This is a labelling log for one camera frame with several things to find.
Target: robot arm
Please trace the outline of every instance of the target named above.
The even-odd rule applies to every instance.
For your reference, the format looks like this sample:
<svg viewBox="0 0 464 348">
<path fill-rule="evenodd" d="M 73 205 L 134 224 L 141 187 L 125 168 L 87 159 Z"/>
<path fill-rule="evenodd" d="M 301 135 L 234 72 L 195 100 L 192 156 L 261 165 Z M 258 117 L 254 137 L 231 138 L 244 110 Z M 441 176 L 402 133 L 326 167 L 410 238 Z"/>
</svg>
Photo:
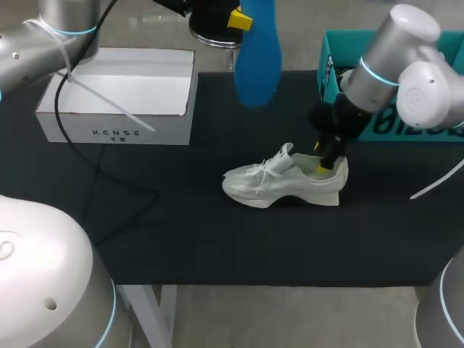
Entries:
<svg viewBox="0 0 464 348">
<path fill-rule="evenodd" d="M 322 134 L 322 167 L 331 169 L 346 139 L 357 138 L 396 93 L 408 125 L 451 128 L 464 121 L 464 78 L 437 50 L 440 35 L 439 23 L 421 9 L 400 4 L 390 11 L 358 67 L 343 77 L 335 103 L 311 115 Z"/>
<path fill-rule="evenodd" d="M 99 20 L 100 1 L 40 0 L 39 9 L 41 25 L 24 22 L 0 30 L 0 96 L 65 67 L 60 44 L 47 31 L 73 61 Z M 95 40 L 84 58 L 97 51 Z"/>
</svg>

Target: white cardboard box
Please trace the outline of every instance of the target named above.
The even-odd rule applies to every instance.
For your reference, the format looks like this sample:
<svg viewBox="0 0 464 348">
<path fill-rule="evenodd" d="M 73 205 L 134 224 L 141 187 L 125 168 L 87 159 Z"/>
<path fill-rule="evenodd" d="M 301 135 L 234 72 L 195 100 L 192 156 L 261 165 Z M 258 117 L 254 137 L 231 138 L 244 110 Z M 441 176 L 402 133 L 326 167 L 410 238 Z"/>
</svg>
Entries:
<svg viewBox="0 0 464 348">
<path fill-rule="evenodd" d="M 198 82 L 194 52 L 102 48 L 73 75 L 155 129 L 146 129 L 98 96 L 66 82 L 59 98 L 59 113 L 73 142 L 189 144 Z M 51 79 L 36 110 L 51 142 L 66 142 L 54 114 L 54 97 L 61 79 L 58 75 Z"/>
</svg>

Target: blue led ring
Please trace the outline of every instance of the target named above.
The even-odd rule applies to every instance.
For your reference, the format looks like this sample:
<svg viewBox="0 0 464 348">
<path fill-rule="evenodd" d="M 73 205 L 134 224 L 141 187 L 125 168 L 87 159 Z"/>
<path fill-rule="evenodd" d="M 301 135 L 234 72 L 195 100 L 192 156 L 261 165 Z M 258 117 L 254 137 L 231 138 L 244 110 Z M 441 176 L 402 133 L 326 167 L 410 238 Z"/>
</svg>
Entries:
<svg viewBox="0 0 464 348">
<path fill-rule="evenodd" d="M 361 57 L 361 59 L 360 59 L 360 64 L 362 65 L 362 67 L 364 67 L 365 71 L 367 71 L 368 73 L 370 73 L 374 78 L 376 78 L 376 79 L 379 80 L 380 82 L 385 83 L 386 85 L 394 86 L 394 87 L 398 87 L 398 86 L 399 86 L 398 83 L 388 81 L 388 80 L 386 80 L 385 78 L 382 78 L 381 76 L 379 76 L 379 75 L 377 75 L 376 73 L 374 73 L 374 72 L 364 63 L 364 60 L 363 60 L 362 57 Z"/>
<path fill-rule="evenodd" d="M 447 269 L 448 267 L 450 266 L 451 264 L 451 261 L 448 262 L 448 265 L 444 268 L 444 271 L 442 273 L 442 277 L 440 278 L 440 301 L 442 303 L 442 308 L 443 308 L 443 313 L 444 313 L 444 316 L 445 318 L 447 319 L 447 322 L 450 326 L 450 328 L 452 329 L 452 332 L 455 333 L 457 339 L 460 340 L 460 342 L 462 344 L 464 344 L 464 337 L 463 335 L 461 335 L 461 333 L 459 332 L 459 330 L 457 329 L 456 325 L 453 323 L 452 319 L 451 319 L 451 315 L 448 313 L 448 309 L 447 309 L 447 306 L 446 306 L 446 303 L 444 302 L 444 294 L 443 294 L 443 280 L 444 280 L 444 274 L 447 272 Z"/>
<path fill-rule="evenodd" d="M 52 29 L 55 33 L 57 34 L 62 34 L 62 35 L 68 35 L 68 36 L 79 36 L 79 35 L 85 35 L 85 34 L 90 34 L 92 32 L 94 32 L 96 30 L 96 26 L 93 27 L 93 28 L 90 28 L 88 30 L 84 30 L 84 31 L 66 31 L 66 30 L 59 30 L 59 29 L 55 29 L 53 28 L 50 24 L 48 24 L 42 17 L 41 17 L 41 21 L 47 26 L 49 27 L 50 29 Z"/>
<path fill-rule="evenodd" d="M 109 330 L 111 329 L 111 326 L 113 325 L 113 321 L 115 320 L 115 313 L 116 313 L 116 288 L 115 288 L 115 283 L 113 280 L 111 280 L 111 284 L 113 285 L 113 311 L 111 313 L 111 317 L 109 318 L 108 326 L 107 329 L 104 331 L 103 336 L 100 338 L 99 343 L 96 344 L 95 348 L 100 348 L 108 336 Z"/>
</svg>

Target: black table mat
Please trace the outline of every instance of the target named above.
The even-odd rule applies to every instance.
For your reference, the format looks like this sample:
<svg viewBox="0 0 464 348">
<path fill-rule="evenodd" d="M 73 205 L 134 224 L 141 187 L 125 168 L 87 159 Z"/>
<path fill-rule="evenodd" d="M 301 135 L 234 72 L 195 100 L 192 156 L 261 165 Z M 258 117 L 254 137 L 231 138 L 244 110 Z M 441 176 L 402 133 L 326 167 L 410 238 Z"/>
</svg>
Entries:
<svg viewBox="0 0 464 348">
<path fill-rule="evenodd" d="M 157 188 L 160 199 L 124 233 L 99 246 L 119 284 L 418 286 L 430 283 L 464 242 L 457 174 L 416 201 L 409 196 L 464 157 L 462 144 L 359 143 L 340 207 L 283 199 L 241 206 L 222 174 L 272 157 L 287 141 L 310 152 L 306 114 L 315 72 L 285 72 L 274 100 L 248 110 L 233 76 L 202 74 L 190 146 L 108 146 L 103 170 Z M 98 178 L 85 223 L 107 236 L 151 199 Z"/>
<path fill-rule="evenodd" d="M 68 144 L 47 141 L 36 117 L 47 83 L 35 83 L 0 103 L 0 194 L 51 205 L 83 223 L 96 174 Z M 101 145 L 78 148 L 99 163 Z"/>
</svg>

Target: shoe tongue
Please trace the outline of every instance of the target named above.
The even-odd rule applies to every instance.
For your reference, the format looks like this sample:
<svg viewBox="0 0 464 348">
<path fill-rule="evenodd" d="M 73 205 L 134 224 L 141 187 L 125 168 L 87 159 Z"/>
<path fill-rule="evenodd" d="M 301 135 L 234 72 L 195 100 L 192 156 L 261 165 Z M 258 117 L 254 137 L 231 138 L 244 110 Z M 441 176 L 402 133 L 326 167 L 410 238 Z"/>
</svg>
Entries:
<svg viewBox="0 0 464 348">
<path fill-rule="evenodd" d="M 289 155 L 292 148 L 292 143 L 284 144 L 277 155 L 266 163 L 266 168 L 278 174 L 289 169 L 293 165 L 293 159 Z"/>
</svg>

